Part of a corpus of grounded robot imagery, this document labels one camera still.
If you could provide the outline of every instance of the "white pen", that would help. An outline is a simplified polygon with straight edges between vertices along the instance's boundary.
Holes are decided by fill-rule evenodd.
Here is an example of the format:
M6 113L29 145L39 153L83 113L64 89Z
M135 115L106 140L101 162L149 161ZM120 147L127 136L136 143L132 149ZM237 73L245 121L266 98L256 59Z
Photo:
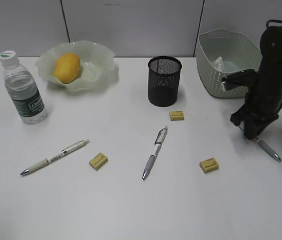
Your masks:
M46 158L42 161L39 161L37 164L34 164L33 166L30 166L29 168L27 168L26 170L21 172L20 175L24 176L24 175L31 174L32 172L35 172L36 170L43 168L43 167L51 164L52 162L55 162L56 160L64 157L65 155L68 155L69 153L74 152L75 150L87 145L89 142L90 142L89 139L78 141L78 142L72 144L71 146L68 146L67 148L63 149L58 154L56 154L56 155L54 155L50 158Z
M162 130L160 130L159 134L156 137L155 143L154 143L154 151L153 153L150 155L146 166L144 168L143 171L143 176L142 179L145 180L147 178L147 176L150 174L152 167L155 163L155 159L157 157L157 155L159 154L159 151L161 149L161 146L163 144L163 141L166 137L167 134L167 126L165 126Z
M281 157L278 155L278 153L272 149L264 140L260 139L257 135L253 138L253 140L265 151L268 155L270 155L274 160L278 162L282 162Z

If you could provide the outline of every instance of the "water bottle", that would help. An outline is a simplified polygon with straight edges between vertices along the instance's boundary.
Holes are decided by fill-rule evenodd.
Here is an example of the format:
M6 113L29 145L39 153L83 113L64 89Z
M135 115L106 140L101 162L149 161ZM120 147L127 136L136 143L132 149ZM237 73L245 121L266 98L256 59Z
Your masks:
M42 98L31 73L19 63L14 51L0 53L4 84L23 122L36 124L46 119Z

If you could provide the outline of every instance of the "pen holder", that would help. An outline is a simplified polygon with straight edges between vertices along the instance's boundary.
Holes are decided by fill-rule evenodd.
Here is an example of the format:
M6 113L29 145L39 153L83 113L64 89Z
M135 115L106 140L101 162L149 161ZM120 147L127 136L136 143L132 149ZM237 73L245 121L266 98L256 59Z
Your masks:
M149 63L148 100L158 107L168 107L177 100L182 64L171 56L157 56Z

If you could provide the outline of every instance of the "mango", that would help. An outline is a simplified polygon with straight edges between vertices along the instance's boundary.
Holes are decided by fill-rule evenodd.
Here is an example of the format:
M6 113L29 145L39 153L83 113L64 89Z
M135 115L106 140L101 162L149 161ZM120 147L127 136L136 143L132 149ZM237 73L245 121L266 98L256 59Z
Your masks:
M80 58L75 53L69 52L56 61L53 76L59 79L63 84L69 84L76 79L80 70Z

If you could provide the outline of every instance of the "robotic arm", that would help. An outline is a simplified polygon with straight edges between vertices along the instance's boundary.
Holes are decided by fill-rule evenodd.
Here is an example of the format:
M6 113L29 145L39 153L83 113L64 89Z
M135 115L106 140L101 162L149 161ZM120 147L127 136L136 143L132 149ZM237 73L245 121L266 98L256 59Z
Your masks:
M235 126L244 123L244 135L253 139L279 118L282 109L282 26L269 26L282 20L269 20L260 42L263 55L259 71L244 70L222 79L228 91L248 87L244 105L231 116Z

